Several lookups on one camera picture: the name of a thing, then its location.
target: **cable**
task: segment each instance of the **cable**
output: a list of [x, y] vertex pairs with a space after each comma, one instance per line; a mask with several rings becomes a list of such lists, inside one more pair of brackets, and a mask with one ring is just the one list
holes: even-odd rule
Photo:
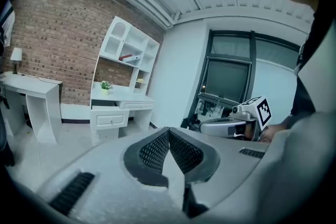
[[36, 76], [31, 76], [31, 75], [27, 75], [27, 74], [20, 74], [20, 76], [22, 76], [22, 75], [27, 76], [27, 77], [31, 77], [31, 78], [35, 78], [35, 79], [38, 79], [38, 80], [46, 82], [46, 83], [60, 85], [60, 83], [54, 83], [54, 82], [50, 82], [50, 81], [45, 81], [45, 80], [42, 80], [42, 79], [40, 79], [39, 77], [36, 77]]

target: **black mesh panel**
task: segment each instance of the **black mesh panel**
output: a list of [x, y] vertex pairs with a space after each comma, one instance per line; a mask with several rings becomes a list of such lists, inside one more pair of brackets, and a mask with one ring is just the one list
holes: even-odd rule
[[181, 169], [186, 174], [203, 160], [203, 152], [185, 139], [174, 133], [169, 134], [170, 151]]
[[140, 149], [140, 159], [148, 168], [162, 174], [163, 162], [169, 150], [168, 132]]

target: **person's hand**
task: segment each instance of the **person's hand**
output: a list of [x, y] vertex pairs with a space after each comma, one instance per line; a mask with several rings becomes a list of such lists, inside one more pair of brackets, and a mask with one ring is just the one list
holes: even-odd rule
[[262, 132], [262, 136], [261, 136], [259, 141], [260, 142], [265, 142], [265, 143], [271, 143], [274, 135], [277, 132], [283, 131], [285, 129], [286, 128], [281, 124], [270, 125], [270, 126], [268, 126], [264, 129], [264, 131]]

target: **black vent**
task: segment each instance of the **black vent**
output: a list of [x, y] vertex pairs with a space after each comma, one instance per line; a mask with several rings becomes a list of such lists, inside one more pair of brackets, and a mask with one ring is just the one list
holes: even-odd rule
[[239, 153], [248, 155], [248, 156], [252, 156], [252, 157], [256, 157], [256, 158], [262, 158], [265, 154], [265, 152], [261, 152], [261, 151], [255, 151], [255, 150], [250, 150], [248, 148], [242, 148]]
[[51, 202], [50, 206], [61, 214], [67, 216], [87, 189], [94, 175], [91, 173], [79, 173]]
[[164, 159], [169, 150], [168, 132], [140, 149], [140, 159], [148, 168], [162, 174]]
[[170, 151], [181, 169], [186, 174], [203, 160], [203, 152], [180, 136], [170, 132]]

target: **white floor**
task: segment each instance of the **white floor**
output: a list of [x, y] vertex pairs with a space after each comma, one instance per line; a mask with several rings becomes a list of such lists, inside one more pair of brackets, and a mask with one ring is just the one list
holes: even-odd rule
[[[119, 137], [136, 134], [139, 130], [130, 121], [127, 127], [120, 129]], [[8, 136], [8, 143], [16, 164], [7, 170], [13, 180], [32, 191], [36, 191], [52, 174], [92, 148], [89, 124], [63, 124], [57, 145], [38, 143], [33, 129], [27, 126], [17, 136]]]

